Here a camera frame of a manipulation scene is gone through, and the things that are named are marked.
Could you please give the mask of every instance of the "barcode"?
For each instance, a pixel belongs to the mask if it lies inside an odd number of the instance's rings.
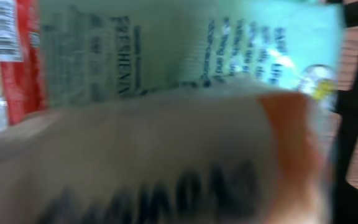
[[[15,0],[0,0],[0,61],[22,61]]]

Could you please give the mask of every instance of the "black metal frame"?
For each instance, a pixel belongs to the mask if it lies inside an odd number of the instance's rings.
[[[332,0],[331,3],[343,3]],[[358,26],[358,2],[344,6],[347,27]],[[346,181],[346,174],[358,139],[358,69],[352,88],[339,91],[336,113],[342,116],[336,146],[334,223],[358,223],[358,190]]]

